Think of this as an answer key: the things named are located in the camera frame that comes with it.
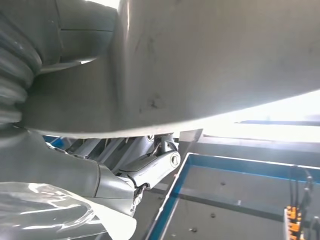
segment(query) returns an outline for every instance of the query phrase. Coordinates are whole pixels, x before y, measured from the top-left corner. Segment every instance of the protective cover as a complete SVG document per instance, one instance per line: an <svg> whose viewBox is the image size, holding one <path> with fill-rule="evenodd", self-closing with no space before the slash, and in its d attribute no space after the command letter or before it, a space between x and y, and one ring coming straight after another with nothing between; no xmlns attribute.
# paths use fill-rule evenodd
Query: protective cover
<svg viewBox="0 0 320 240"><path fill-rule="evenodd" d="M0 239L71 240L108 232L128 240L136 220L49 184L0 182Z"/></svg>

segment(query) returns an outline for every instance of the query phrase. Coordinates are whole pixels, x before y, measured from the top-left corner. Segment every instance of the gray panel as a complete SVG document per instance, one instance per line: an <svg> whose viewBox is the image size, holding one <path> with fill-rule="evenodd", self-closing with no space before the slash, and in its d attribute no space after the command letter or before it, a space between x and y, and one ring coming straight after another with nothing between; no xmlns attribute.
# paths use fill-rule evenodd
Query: gray panel
<svg viewBox="0 0 320 240"><path fill-rule="evenodd" d="M300 184L300 200L302 198L304 185L304 183ZM275 177L191 167L183 187L238 200L240 205L243 201L283 209L290 204L289 182ZM316 184L313 190L312 202L309 206L312 215L320 215L320 205L317 201L318 198L320 198L320 185Z"/></svg>
<svg viewBox="0 0 320 240"><path fill-rule="evenodd" d="M189 229L196 228L197 232ZM283 239L283 224L269 219L180 199L165 240Z"/></svg>
<svg viewBox="0 0 320 240"><path fill-rule="evenodd" d="M122 0L109 63L35 82L23 118L58 136L145 136L313 91L320 88L319 8L317 0ZM112 79L106 75L110 65Z"/></svg>
<svg viewBox="0 0 320 240"><path fill-rule="evenodd" d="M117 11L85 0L56 0L62 29L113 31Z"/></svg>
<svg viewBox="0 0 320 240"><path fill-rule="evenodd" d="M111 31L61 30L61 61L88 60L104 54L112 37Z"/></svg>
<svg viewBox="0 0 320 240"><path fill-rule="evenodd" d="M137 229L131 240L142 240L162 202L162 194L145 191L135 211Z"/></svg>

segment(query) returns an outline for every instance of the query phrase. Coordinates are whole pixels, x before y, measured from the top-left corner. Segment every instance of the plastic sheet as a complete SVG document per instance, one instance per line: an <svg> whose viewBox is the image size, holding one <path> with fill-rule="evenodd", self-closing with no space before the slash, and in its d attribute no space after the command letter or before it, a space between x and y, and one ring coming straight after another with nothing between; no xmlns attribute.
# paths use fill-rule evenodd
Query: plastic sheet
<svg viewBox="0 0 320 240"><path fill-rule="evenodd" d="M136 220L49 184L1 182L0 239L72 240L108 232L128 240Z"/></svg>

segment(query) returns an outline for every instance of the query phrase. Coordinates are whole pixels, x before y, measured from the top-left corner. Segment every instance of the bright light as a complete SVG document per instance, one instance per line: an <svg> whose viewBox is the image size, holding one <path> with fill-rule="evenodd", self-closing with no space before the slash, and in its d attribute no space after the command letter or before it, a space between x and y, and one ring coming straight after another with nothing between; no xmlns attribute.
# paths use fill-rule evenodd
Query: bright light
<svg viewBox="0 0 320 240"><path fill-rule="evenodd" d="M320 127L306 125L272 125L235 123L245 120L312 121L320 115L317 103L320 91L229 112L208 121L205 135L219 138L320 143Z"/></svg>
<svg viewBox="0 0 320 240"><path fill-rule="evenodd" d="M90 2L94 2L97 4L101 4L107 7L111 7L114 9L118 9L120 0L86 0Z"/></svg>

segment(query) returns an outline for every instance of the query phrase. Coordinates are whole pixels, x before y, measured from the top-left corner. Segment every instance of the blue metal frame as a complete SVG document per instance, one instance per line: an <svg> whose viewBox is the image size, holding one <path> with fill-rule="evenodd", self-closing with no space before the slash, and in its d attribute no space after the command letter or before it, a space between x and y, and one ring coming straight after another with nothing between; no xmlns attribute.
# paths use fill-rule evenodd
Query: blue metal frame
<svg viewBox="0 0 320 240"><path fill-rule="evenodd" d="M156 221L155 227L149 239L158 240L162 236L166 223L172 214L176 201L178 199L178 195L180 192L180 189L182 188L191 167L202 167L271 178L289 179L289 172L291 166L291 164L275 162L189 154L179 178L170 193L168 200L165 203L163 211ZM313 177L315 183L320 184L320 168L307 167L307 169ZM298 171L297 174L294 175L294 178L299 181L305 182L306 173L303 170Z"/></svg>

